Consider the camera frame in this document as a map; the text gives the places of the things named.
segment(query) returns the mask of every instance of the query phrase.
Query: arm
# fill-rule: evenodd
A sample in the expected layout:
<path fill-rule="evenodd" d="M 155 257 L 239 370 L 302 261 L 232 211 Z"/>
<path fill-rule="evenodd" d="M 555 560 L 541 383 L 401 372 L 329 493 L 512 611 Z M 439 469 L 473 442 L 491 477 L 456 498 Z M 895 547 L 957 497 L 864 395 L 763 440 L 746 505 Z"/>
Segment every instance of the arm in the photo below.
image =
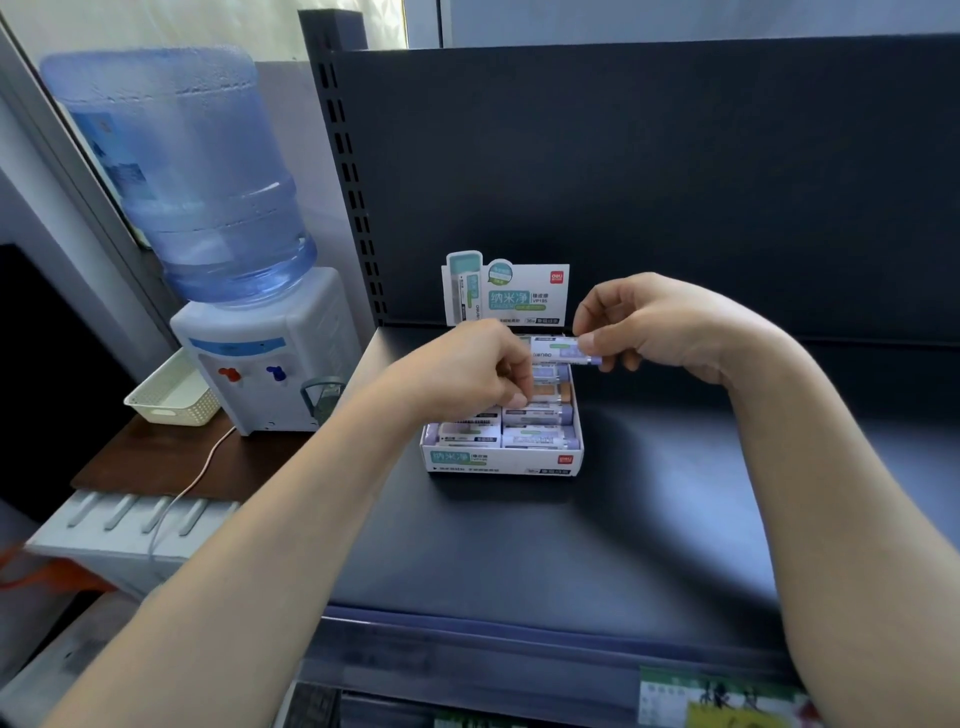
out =
<path fill-rule="evenodd" d="M 960 555 L 887 472 L 809 354 L 703 288 L 597 286 L 581 349 L 726 386 L 773 556 L 790 654 L 828 724 L 960 723 Z"/>
<path fill-rule="evenodd" d="M 46 728 L 268 725 L 418 427 L 526 403 L 532 383 L 529 350 L 496 322 L 389 367 L 144 602 Z"/>

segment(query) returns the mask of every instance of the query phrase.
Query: water bottle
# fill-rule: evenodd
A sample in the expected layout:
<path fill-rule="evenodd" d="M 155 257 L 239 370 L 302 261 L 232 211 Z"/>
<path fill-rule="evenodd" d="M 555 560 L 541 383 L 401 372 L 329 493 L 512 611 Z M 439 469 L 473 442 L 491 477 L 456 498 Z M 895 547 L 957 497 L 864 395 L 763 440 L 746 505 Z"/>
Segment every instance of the water bottle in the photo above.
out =
<path fill-rule="evenodd" d="M 63 53 L 45 58 L 40 75 L 186 299 L 254 303 L 313 265 L 317 249 L 243 50 Z"/>

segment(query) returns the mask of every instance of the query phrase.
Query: white cable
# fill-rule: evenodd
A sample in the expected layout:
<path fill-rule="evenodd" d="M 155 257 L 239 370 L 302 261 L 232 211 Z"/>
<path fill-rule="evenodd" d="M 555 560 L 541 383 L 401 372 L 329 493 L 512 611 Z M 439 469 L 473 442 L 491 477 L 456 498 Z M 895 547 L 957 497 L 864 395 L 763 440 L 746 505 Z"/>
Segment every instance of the white cable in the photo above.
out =
<path fill-rule="evenodd" d="M 166 577 L 164 574 L 162 574 L 162 573 L 157 569 L 157 567 L 156 567 L 156 559 L 154 558 L 154 550 L 156 549 L 156 540 L 157 540 L 157 537 L 158 537 L 159 534 L 160 534 L 160 528 L 163 527 L 163 520 L 167 517 L 167 514 L 170 513 L 170 509 L 173 508 L 175 505 L 177 505 L 177 501 L 180 500 L 180 499 L 181 499 L 182 497 L 184 497 L 185 495 L 187 495 L 190 491 L 192 491 L 192 490 L 193 490 L 193 487 L 194 487 L 197 483 L 200 482 L 200 479 L 201 479 L 202 477 L 204 477 L 204 474 L 206 473 L 206 469 L 210 467 L 210 461 L 213 459 L 213 453 L 217 451 L 217 448 L 220 447 L 220 444 L 221 444 L 224 440 L 226 440 L 227 437 L 229 437 L 230 434 L 231 434 L 231 433 L 233 432 L 233 430 L 235 430 L 235 429 L 236 429 L 236 427 L 231 427 L 229 430 L 227 430 L 227 432 L 224 433 L 224 436 L 223 436 L 223 437 L 221 437 L 219 440 L 217 440 L 216 443 L 213 444 L 213 447 L 210 448 L 209 454 L 206 456 L 206 462 L 204 463 L 204 466 L 203 466 L 202 468 L 200 468 L 200 472 L 197 473 L 197 477 L 195 477 L 195 478 L 193 479 L 193 482 L 190 483 L 190 485 L 188 485 L 186 488 L 184 488 L 183 490 L 181 490 L 181 491 L 177 494 L 177 497 L 175 497 L 173 500 L 170 501 L 170 503 L 167 505 L 167 507 L 163 509 L 163 513 L 160 514 L 160 520 L 156 522 L 156 527 L 154 528 L 154 533 L 153 533 L 153 534 L 151 535 L 151 537 L 150 537 L 150 545 L 147 546 L 147 563 L 150 565 L 150 568 L 153 570 L 154 575 L 155 575 L 157 578 L 159 578 L 161 584 L 162 584 L 164 581 L 167 580 L 167 577 Z"/>

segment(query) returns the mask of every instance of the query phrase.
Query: orange bag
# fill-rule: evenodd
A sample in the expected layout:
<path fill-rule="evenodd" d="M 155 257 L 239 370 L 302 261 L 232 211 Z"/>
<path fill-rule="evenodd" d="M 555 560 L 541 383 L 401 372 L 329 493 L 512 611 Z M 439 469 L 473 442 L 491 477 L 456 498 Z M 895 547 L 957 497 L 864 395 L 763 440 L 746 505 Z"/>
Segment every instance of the orange bag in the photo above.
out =
<path fill-rule="evenodd" d="M 3 571 L 4 567 L 22 551 L 23 544 L 0 551 L 0 571 Z M 116 587 L 112 584 L 70 559 L 50 559 L 33 573 L 28 573 L 26 576 L 13 581 L 4 581 L 3 577 L 0 576 L 0 591 L 25 587 L 28 584 L 46 584 L 56 594 L 63 592 L 108 593 L 116 591 Z"/>

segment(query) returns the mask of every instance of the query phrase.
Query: plastic basket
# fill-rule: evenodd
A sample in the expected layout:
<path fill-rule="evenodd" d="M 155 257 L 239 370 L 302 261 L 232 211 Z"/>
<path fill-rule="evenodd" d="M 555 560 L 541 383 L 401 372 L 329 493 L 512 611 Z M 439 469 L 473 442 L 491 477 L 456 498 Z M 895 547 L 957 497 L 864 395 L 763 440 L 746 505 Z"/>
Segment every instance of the plastic basket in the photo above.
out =
<path fill-rule="evenodd" d="M 180 349 L 123 400 L 158 425 L 206 425 L 220 403 L 186 351 Z"/>

